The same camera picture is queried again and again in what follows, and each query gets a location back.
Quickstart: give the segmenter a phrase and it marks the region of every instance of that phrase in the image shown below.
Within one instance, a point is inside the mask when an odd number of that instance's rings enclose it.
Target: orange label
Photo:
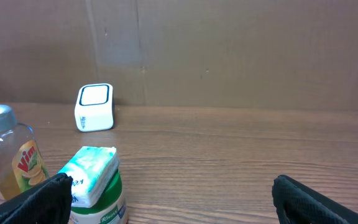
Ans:
[[[21,192],[49,178],[47,167],[34,140],[30,140],[20,147],[13,158],[12,168]]]

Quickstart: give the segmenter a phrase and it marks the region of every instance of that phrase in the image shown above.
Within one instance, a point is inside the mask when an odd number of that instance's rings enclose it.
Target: small box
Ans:
[[[83,86],[78,92],[74,109],[80,131],[107,130],[114,125],[114,94],[107,83]]]

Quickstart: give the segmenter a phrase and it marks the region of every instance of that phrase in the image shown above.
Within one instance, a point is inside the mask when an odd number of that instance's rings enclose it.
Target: green lid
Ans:
[[[90,208],[72,207],[71,210],[77,214],[87,215],[98,213],[112,205],[122,192],[122,182],[119,170],[112,176],[98,202]]]

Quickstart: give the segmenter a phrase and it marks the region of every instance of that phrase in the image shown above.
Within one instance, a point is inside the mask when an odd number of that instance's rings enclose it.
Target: red logo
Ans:
[[[32,155],[34,154],[35,149],[34,146],[30,148],[27,152],[24,151],[22,154],[22,159],[20,159],[20,163],[18,163],[17,168],[23,170],[24,172],[29,171],[29,162],[32,158]]]

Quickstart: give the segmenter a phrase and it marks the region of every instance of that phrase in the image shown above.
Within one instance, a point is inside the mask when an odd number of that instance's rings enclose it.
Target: tabletop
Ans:
[[[81,133],[74,105],[8,105],[50,174],[115,146],[129,223],[278,223],[280,174],[358,213],[358,112],[116,106],[114,129]]]

